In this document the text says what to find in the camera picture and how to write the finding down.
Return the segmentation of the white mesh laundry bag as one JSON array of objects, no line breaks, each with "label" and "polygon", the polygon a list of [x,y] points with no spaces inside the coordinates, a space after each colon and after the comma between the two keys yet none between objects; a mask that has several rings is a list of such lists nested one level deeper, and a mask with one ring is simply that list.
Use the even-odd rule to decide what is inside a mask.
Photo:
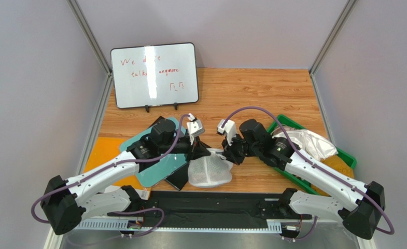
[{"label": "white mesh laundry bag", "polygon": [[198,188],[214,188],[232,181],[233,163],[222,155],[223,150],[209,148],[209,156],[191,160],[188,182]]}]

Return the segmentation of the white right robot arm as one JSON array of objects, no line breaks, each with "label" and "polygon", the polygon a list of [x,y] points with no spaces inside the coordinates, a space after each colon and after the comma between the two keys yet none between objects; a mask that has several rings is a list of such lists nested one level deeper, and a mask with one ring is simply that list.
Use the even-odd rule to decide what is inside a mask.
[{"label": "white right robot arm", "polygon": [[285,137],[272,137],[254,119],[245,121],[238,129],[235,122],[223,119],[217,132],[225,136],[223,155],[229,161],[241,164],[246,157],[257,157],[266,165],[303,178],[327,193],[320,196],[286,189],[279,202],[282,209],[341,222],[362,239],[373,237],[385,210],[381,184],[375,181],[365,184],[332,169]]}]

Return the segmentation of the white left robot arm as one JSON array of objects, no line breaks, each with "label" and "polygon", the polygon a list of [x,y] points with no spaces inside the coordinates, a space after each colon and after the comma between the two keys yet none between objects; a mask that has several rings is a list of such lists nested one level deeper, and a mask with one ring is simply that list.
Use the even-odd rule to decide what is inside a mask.
[{"label": "white left robot arm", "polygon": [[185,118],[189,119],[186,128],[181,122],[161,119],[120,154],[86,173],[67,179],[59,175],[51,178],[44,195],[32,205],[32,216],[49,224],[56,235],[62,235],[94,216],[135,211],[132,204],[140,197],[133,187],[104,190],[121,179],[163,164],[174,155],[186,161],[210,155],[198,138],[204,132],[201,121],[191,114],[181,117]]}]

